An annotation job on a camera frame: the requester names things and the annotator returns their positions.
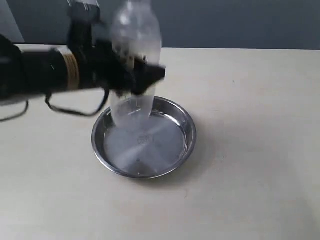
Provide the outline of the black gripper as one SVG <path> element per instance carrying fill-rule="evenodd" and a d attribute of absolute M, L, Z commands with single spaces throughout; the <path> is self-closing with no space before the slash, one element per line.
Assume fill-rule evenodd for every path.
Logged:
<path fill-rule="evenodd" d="M 67 35 L 67 47 L 73 53 L 78 68 L 77 90 L 102 88 L 144 94 L 162 81 L 166 68 L 161 65 L 135 64 L 133 72 L 114 53 L 109 40 L 98 39 L 93 45 L 92 25 L 72 23 Z"/>

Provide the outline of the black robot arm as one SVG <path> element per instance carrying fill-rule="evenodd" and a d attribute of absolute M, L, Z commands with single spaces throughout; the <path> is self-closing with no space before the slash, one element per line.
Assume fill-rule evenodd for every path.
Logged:
<path fill-rule="evenodd" d="M 21 51 L 0 37 L 0 103 L 11 105 L 32 97 L 89 89 L 143 94 L 165 78 L 165 67 L 134 58 L 128 67 L 109 40 L 92 43 L 92 25 L 72 22 L 67 48 Z"/>

